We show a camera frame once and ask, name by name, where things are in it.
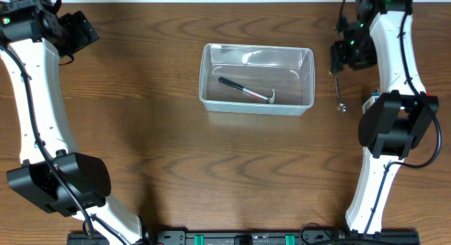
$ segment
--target wood grain surface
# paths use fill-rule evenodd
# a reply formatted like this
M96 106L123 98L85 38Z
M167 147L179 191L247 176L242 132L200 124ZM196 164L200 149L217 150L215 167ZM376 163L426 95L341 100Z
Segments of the wood grain surface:
M361 102L378 68L340 74L348 113L337 111L329 47L340 4L65 4L101 39L61 67L70 127L83 153L106 163L113 193L155 228L298 230L343 225L362 166ZM384 228L416 228L424 244L451 234L451 5L416 4L421 79L440 98L443 148L424 170L401 168ZM353 4L345 12L354 15ZM207 43L307 47L316 64L314 106L301 117L206 112L198 97ZM8 187L19 167L13 89L0 65L0 244L65 244L81 222L46 214ZM435 147L431 127L408 162Z

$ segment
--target clear plastic container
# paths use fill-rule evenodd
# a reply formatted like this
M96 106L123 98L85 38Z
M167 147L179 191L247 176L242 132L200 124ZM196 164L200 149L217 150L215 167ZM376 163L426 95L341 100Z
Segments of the clear plastic container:
M265 96L273 104L218 81L225 77ZM313 106L314 57L311 49L238 44L207 44L200 68L199 98L208 111L302 115Z

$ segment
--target metal hammer head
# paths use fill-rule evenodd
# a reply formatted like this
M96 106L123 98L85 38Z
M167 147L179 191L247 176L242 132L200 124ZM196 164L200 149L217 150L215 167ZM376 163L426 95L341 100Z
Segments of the metal hammer head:
M274 101L276 100L276 93L274 92L274 89L272 89L272 90L273 90L273 96L267 98L267 100L266 100L267 104L273 104Z

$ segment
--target black cable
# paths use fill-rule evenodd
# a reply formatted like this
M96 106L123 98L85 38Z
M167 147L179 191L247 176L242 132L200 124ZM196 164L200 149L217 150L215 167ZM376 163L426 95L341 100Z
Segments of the black cable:
M115 238L117 238L123 245L127 245L127 243L124 241L122 237L119 236L116 232L114 232L103 220L98 218L95 214L91 215L92 221L97 221L106 231L108 231L111 235L113 235Z
M59 66L71 64L75 60L75 57L72 54L68 54L67 56L70 58L70 61L59 64Z
M0 44L0 49L4 51L6 54L8 54L11 59L16 63L20 70L20 76L23 78L23 82L25 84L25 93L27 96L27 103L28 103L28 113L30 114L30 122L31 122L31 128L33 131L33 136L35 137L35 143L37 145L37 148L42 154L42 157L44 157L45 163L47 166L49 166L50 171L55 176L55 178L58 180L58 182L61 184L61 186L68 192L69 196L72 198L72 200L77 205L78 209L82 212L83 216L85 217L85 221L87 220L87 225L89 227L89 233L85 232L85 235L92 239L94 237L94 227L92 226L92 221L89 218L89 215L87 214L86 210L83 208L82 204L78 200L75 193L72 191L72 189L68 186L67 182L60 176L59 172L54 167L54 164L51 162L51 158L49 157L46 149L44 148L44 145L42 143L42 140L39 138L39 131L37 129L37 123L36 123L36 116L35 116L35 108L33 106L33 99L31 95L31 88L30 88L30 76L27 74L27 71L25 70L22 63L18 60L18 58L10 51L4 44Z
M409 0L408 4L411 5L412 2L413 2L413 0ZM404 37L404 25L405 25L407 16L410 15L410 14L412 14L412 9L411 8L407 8L405 13L404 13L404 16L402 18L401 28L400 28L399 38L400 38L402 64L404 66L404 71L405 71L405 75L406 75L407 84L409 85L410 89L414 92L414 94L417 97L417 99L421 102L421 105L423 105L423 106L425 106L427 108L428 113L429 113L429 115L430 115L430 117L431 117L431 119L432 119L432 121L433 121L433 123L435 125L435 132L437 134L437 144L435 146L435 151L434 151L433 155L431 156L431 158L429 158L428 161L426 161L425 163L423 163L421 165L412 165L412 164L408 164L408 163L402 163L402 162L399 162L399 161L390 162L389 164L387 164L387 166L385 167L385 171L383 173L383 177L382 177L381 185L380 185L379 190L378 190L378 194L376 196L376 201L374 202L374 207L371 209L370 218L368 220L368 223L366 224L364 233L361 235L361 238L363 238L365 236L365 234L369 230L369 227L371 225L371 221L373 220L374 214L376 212L376 208L378 206L379 199L381 197L383 185L385 183L385 179L387 178L387 174L388 174L388 171L389 171L390 167L392 165L401 165L401 166L408 167L408 168L413 168L413 169L425 168L425 167L429 166L430 164L432 164L432 162L434 162L436 160L438 154L440 153L440 149L442 147L442 131L441 131L441 128L440 128L440 123L438 122L438 119L437 119L435 113L433 112L431 106L429 106L429 104L426 103L423 100L423 97L416 90L415 86L412 83L412 79L410 77L410 74L409 74L409 67L407 65L407 59L406 59L406 54L405 54L405 50L404 50L404 39L403 39L403 37Z
M299 231L299 238L300 238L305 244L310 244L310 243L304 239L304 230L305 230L308 226L311 226L311 225L316 225L316 226L318 226L319 228L321 228L321 230L324 232L324 234L326 234L326 236L329 237L329 239L332 239L332 236L326 232L326 230L323 228L323 226L321 226L320 224L315 223L315 222L310 222L310 223L307 223L307 224L301 229L301 231Z
M343 8L345 7L346 0L343 0L340 7L340 14L338 15L338 26L341 26L341 16L343 15Z

